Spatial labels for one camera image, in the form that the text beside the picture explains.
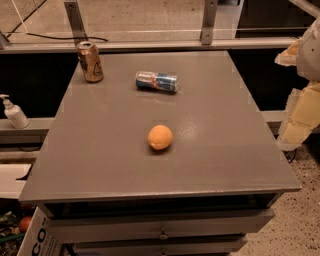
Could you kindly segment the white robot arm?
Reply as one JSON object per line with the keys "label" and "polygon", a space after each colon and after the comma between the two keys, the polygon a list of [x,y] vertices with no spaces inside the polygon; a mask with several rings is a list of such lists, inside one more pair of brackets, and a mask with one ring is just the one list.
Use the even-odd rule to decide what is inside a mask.
{"label": "white robot arm", "polygon": [[320,17],[302,37],[277,55],[275,63],[295,66],[297,74],[308,81],[303,89],[292,89],[278,131],[278,148],[293,151],[320,125]]}

